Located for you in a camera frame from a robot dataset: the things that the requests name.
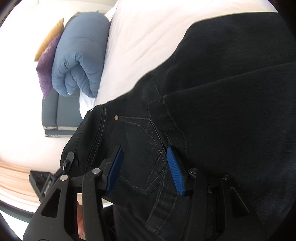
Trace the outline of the purple pillow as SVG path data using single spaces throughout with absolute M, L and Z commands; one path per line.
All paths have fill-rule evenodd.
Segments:
M 39 78 L 39 84 L 44 98 L 47 98 L 52 86 L 52 68 L 55 58 L 55 52 L 57 45 L 60 41 L 62 34 L 57 35 L 48 45 L 48 47 L 41 54 L 36 67 L 37 75 Z

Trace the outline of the white bed sheet mattress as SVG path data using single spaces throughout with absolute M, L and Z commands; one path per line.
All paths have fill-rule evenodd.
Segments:
M 31 169 L 55 171 L 66 138 L 48 138 L 34 56 L 50 30 L 76 12 L 96 11 L 83 1 L 22 1 L 1 26 L 1 201 L 35 211 Z M 228 14 L 274 12 L 268 1 L 118 1 L 95 104 L 130 90 L 165 61 L 197 21 Z

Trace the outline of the white pillow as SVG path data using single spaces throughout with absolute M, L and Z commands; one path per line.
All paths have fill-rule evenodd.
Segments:
M 79 112 L 81 118 L 84 119 L 86 113 L 94 108 L 95 98 L 88 97 L 85 93 L 80 92 L 79 95 Z

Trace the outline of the mustard yellow pillow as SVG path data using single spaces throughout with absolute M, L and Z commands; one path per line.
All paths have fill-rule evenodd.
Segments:
M 34 61 L 37 62 L 41 57 L 42 53 L 46 50 L 50 42 L 64 30 L 64 19 L 61 19 L 48 33 L 41 45 L 39 46 Z

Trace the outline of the blue rolled duvet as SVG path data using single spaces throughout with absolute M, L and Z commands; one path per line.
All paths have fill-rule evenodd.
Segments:
M 52 86 L 62 96 L 79 88 L 97 97 L 109 36 L 110 21 L 98 12 L 79 13 L 67 22 L 56 48 Z

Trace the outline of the black jeans pants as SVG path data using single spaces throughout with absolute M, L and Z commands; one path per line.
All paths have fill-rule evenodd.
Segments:
M 115 240 L 179 240 L 188 206 L 167 148 L 187 168 L 233 178 L 268 237 L 295 202 L 295 39 L 278 13 L 192 24 L 174 53 L 128 93 L 91 110 L 62 152 L 70 176 L 99 166 L 116 146 Z

